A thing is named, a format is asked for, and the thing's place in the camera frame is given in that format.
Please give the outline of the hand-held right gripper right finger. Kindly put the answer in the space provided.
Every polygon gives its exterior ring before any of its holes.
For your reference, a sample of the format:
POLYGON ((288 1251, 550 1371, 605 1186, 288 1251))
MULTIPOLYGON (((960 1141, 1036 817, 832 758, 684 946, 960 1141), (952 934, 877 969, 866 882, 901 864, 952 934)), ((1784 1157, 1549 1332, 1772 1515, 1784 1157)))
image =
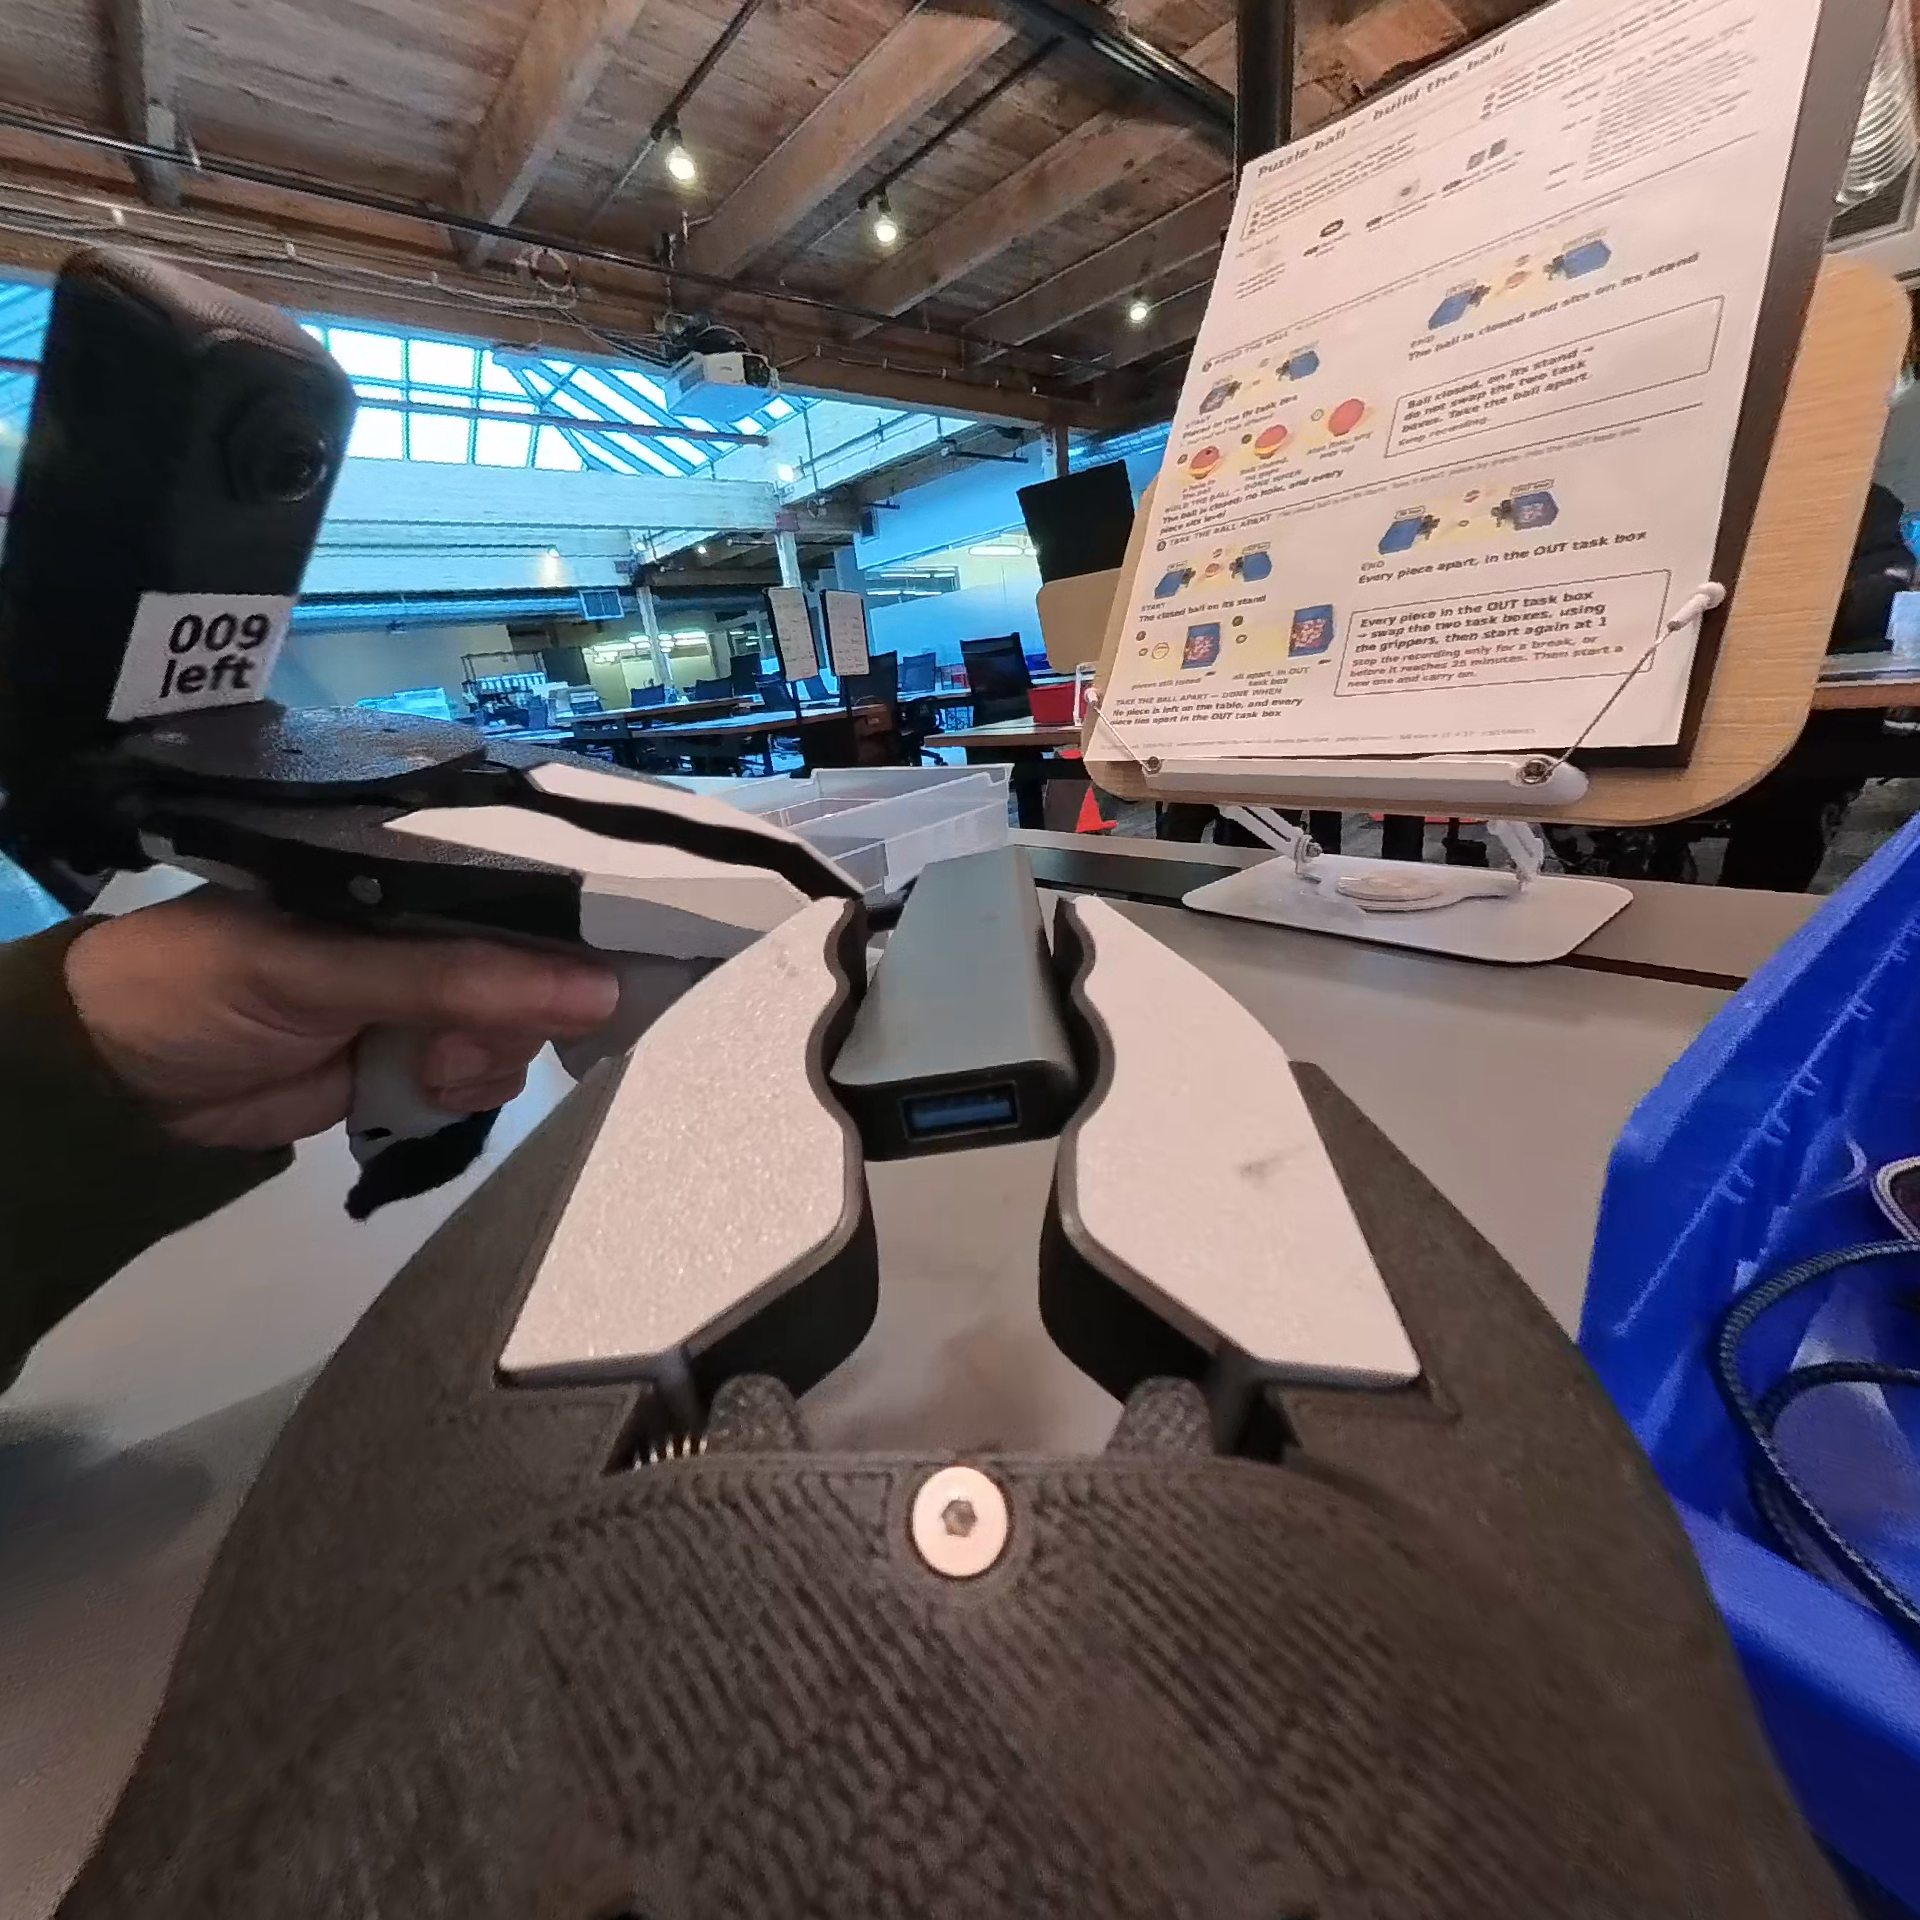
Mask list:
POLYGON ((1041 1317, 1105 1389, 1396 1389, 1420 1361, 1285 1048, 1118 907, 1052 923, 1085 1092, 1053 1161, 1041 1317))

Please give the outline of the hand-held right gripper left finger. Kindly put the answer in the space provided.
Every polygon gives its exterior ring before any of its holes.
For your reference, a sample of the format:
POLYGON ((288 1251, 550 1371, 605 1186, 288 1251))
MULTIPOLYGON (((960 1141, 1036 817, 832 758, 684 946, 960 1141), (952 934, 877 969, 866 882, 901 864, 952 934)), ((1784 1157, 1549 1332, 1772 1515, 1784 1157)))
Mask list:
POLYGON ((860 901, 818 901, 638 1037, 499 1356, 515 1386, 816 1386, 874 1324, 858 1128, 828 1066, 866 990, 860 901))

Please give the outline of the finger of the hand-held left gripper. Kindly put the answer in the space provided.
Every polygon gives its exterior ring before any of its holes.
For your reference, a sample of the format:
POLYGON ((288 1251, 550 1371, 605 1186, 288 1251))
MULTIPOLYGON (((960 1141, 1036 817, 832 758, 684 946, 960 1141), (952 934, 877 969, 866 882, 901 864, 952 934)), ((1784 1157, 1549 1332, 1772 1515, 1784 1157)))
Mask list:
POLYGON ((630 849, 673 849, 731 868, 778 876, 804 898, 865 898, 828 852, 757 811, 587 758, 546 758, 516 771, 516 801, 630 849))
POLYGON ((579 940, 598 953, 726 960, 812 902, 763 867, 616 838, 528 806, 429 806, 395 828, 432 849, 572 874, 579 940))

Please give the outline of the grey usb hub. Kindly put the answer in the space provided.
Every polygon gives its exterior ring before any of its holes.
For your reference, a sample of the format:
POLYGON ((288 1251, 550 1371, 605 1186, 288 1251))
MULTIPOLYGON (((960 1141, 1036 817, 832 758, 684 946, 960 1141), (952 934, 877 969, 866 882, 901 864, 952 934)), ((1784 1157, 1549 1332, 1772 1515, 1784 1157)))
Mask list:
POLYGON ((866 1161, 1056 1138, 1082 1098, 1027 852, 914 880, 830 1083, 866 1161))

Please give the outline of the blue plastic bin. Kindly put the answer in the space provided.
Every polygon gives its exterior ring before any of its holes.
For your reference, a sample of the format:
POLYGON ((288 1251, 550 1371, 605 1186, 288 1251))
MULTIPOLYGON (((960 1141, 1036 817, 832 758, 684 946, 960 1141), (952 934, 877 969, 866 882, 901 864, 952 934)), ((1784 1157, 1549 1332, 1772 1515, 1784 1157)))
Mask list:
POLYGON ((1634 1108, 1577 1330, 1808 1825, 1882 1915, 1918 1906, 1915 834, 1634 1108))

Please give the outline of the person's left hand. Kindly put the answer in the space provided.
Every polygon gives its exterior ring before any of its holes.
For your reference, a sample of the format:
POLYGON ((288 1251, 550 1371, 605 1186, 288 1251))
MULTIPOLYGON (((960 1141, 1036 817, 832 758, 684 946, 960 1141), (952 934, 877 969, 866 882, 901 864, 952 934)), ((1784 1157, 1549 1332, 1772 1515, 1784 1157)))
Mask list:
POLYGON ((84 929, 64 985, 174 1137, 244 1150, 345 1121, 369 1032, 411 1036, 422 1105, 469 1116, 516 1098, 546 1044, 597 1032, 620 996, 576 958, 310 926, 213 886, 84 929))

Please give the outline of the clear plastic tray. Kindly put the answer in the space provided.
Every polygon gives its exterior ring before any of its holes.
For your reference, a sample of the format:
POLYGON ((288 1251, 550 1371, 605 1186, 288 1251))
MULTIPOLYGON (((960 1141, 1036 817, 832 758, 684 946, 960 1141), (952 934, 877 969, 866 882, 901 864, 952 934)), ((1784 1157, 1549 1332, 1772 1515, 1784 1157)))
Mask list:
POLYGON ((872 905, 902 896, 933 861, 1003 849, 1013 818, 998 764, 757 777, 713 795, 828 856, 872 905))

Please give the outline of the white ceiling projector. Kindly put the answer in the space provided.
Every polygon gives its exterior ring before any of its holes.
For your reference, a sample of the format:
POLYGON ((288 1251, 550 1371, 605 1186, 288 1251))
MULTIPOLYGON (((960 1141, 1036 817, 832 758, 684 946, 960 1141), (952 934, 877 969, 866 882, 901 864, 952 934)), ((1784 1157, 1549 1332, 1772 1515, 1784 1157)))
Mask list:
POLYGON ((754 350, 686 352, 664 372, 664 392, 675 417, 723 424, 754 417, 773 401, 778 371, 754 350))

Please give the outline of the black monitor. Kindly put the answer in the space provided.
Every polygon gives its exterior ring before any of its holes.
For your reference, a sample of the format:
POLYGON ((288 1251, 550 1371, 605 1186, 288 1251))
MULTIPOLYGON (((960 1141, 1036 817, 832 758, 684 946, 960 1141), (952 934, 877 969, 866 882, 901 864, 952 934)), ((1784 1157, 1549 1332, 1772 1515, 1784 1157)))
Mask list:
POLYGON ((1043 586, 1113 572, 1125 562, 1137 493, 1125 462, 1092 464, 1018 491, 1043 586))

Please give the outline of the printed instruction sheet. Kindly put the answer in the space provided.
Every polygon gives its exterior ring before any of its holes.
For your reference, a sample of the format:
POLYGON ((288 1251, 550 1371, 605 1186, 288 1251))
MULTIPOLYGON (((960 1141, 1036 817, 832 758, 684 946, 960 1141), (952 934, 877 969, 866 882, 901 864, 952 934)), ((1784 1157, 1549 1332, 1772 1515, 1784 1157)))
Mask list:
POLYGON ((1089 747, 1675 750, 1821 5, 1547 5, 1256 162, 1089 747))

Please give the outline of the instruction sheet on stand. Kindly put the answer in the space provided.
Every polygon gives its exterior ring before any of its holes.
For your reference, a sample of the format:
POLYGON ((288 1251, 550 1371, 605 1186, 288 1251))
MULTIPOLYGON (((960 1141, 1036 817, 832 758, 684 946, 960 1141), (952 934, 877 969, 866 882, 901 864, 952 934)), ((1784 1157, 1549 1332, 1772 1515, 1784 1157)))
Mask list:
MULTIPOLYGON (((1492 797, 1464 802, 1469 817, 1488 811, 1498 830, 1675 825, 1739 797, 1788 756, 1812 708, 1909 324, 1906 292, 1883 270, 1841 256, 1821 264, 1734 586, 1709 618, 1718 650, 1686 764, 1601 768, 1576 801, 1536 801, 1499 774, 1492 797)), ((1628 905, 1626 886, 1610 880, 1451 867, 1410 874, 1436 890, 1496 884, 1496 893, 1366 912, 1329 898, 1329 882, 1308 880, 1283 852, 1205 882, 1189 905, 1502 968, 1571 958, 1628 905)))

